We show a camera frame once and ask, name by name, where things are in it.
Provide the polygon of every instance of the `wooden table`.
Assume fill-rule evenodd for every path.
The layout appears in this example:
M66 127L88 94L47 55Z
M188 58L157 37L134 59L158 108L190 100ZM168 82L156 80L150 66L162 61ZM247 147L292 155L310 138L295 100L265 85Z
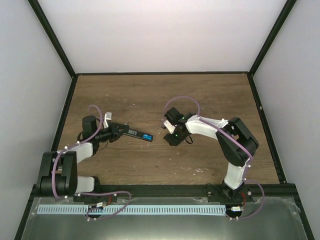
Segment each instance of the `wooden table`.
M80 176L98 176L102 184L220 184L228 162L218 141L193 135L192 145L184 142L174 147L163 139L167 134L161 128L164 106L182 95L199 102L203 117L241 118L260 144L247 178L262 184L279 183L245 74L79 76L59 149L76 142L82 118L89 115L88 106L95 104L103 113L112 112L113 122L154 138L147 142L122 136L79 163ZM188 99L170 106L185 114L197 111Z

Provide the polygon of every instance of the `black metal frame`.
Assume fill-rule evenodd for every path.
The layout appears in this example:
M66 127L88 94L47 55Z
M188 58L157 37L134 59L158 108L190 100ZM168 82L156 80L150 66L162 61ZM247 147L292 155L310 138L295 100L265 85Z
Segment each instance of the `black metal frame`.
M38 17L42 27L47 33L49 39L51 40L54 48L56 49L61 61L63 62L65 68L69 72L72 81L70 84L69 92L67 94L67 98L63 107L63 111L61 114L61 118L57 127L57 131L54 137L54 141L52 144L51 151L56 151L58 149L58 144L61 138L61 134L65 125L65 121L68 115L68 110L72 101L72 97L75 91L76 83L78 80L78 76L81 75L182 75L182 74L246 74L252 94L254 97L254 101L261 119L262 127L268 142L268 146L270 148L270 153L273 159L273 163L275 166L276 173L278 175L279 184L263 184L262 187L264 189L265 195L267 197L293 197L296 205L300 208L300 218L302 220L305 232L309 240L314 240L314 236L312 230L310 228L308 219L306 217L304 208L302 206L299 194L297 192L296 186L292 183L287 183L286 176L284 174L284 170L282 168L279 155L277 153L277 149L266 119L266 115L264 113L264 109L262 107L259 94L257 92L257 88L255 86L255 82L253 79L254 74L256 73L258 67L263 61L265 55L267 54L270 46L275 40L278 32L280 31L282 25L287 19L290 11L294 7L297 0L287 0L285 5L282 8L275 24L273 25L265 43L263 44L257 58L255 59L250 71L208 71L208 72L99 72L99 73L78 73L76 74L73 70L61 44L58 41L57 36L55 35L53 29L51 28L48 19L45 16L39 2L37 0L28 0L32 9L34 10L36 16ZM126 190L132 193L133 197L147 198L147 197L208 197L210 202L223 202L224 200L220 199L218 195L214 194L214 192L220 187L220 185L100 185L100 190L104 192L112 192L112 191L120 191ZM245 185L245 189L250 190L252 192L252 197L261 196L261 190L256 185ZM31 209L31 205L33 199L37 196L36 186L33 186L32 192L30 194L30 198L27 202L22 220L20 222L18 231L16 233L15 239L19 240L22 238L25 225L27 223L27 219L29 216L29 212ZM84 202L92 201L92 198L81 199Z

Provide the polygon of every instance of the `white ruler strip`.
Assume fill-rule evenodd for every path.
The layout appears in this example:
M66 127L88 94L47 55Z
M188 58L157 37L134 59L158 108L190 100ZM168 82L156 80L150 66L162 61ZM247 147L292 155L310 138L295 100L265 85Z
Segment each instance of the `white ruler strip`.
M103 209L94 209L92 215L110 215L120 210L124 205L108 205ZM40 204L37 214L83 215L89 205L54 205ZM128 205L120 215L209 215L224 216L225 205Z

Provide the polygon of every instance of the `wood grain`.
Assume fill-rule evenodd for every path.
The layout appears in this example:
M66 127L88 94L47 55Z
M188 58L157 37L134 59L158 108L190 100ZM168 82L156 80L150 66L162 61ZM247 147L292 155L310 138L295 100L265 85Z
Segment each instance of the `wood grain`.
M59 149L76 141L88 106L95 104L104 113L112 112L113 122L153 134L154 140L122 136L79 163L79 175L98 176L102 184L220 184L228 162L217 141L193 135L194 144L173 147L163 139L163 108L177 96L195 98L203 117L241 118L260 144L248 179L279 183L245 74L79 76ZM181 113L197 111L188 99L170 106Z

